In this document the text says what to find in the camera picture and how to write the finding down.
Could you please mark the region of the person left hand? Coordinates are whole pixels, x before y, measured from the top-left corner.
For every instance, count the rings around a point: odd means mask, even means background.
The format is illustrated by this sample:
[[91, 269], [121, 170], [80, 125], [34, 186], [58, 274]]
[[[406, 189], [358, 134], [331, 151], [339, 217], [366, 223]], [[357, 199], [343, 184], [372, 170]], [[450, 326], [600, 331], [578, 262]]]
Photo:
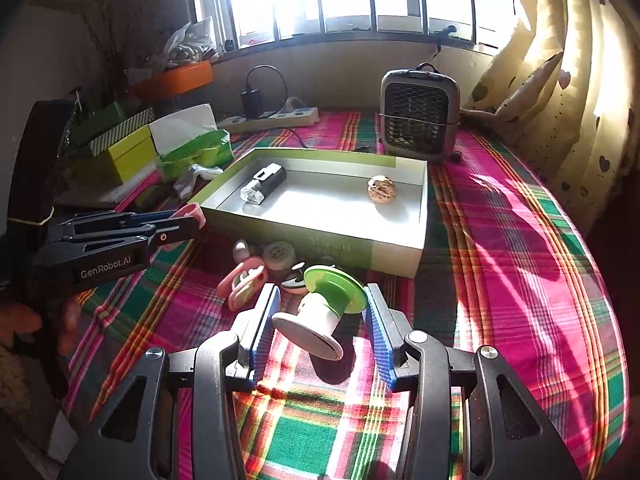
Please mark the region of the person left hand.
[[[58, 352], [62, 356], [69, 354], [78, 334], [78, 324], [81, 314], [81, 304], [76, 297], [66, 301], [58, 326]], [[31, 308], [10, 300], [1, 304], [1, 344], [11, 348], [15, 334], [30, 334], [40, 330], [42, 326], [40, 316]]]

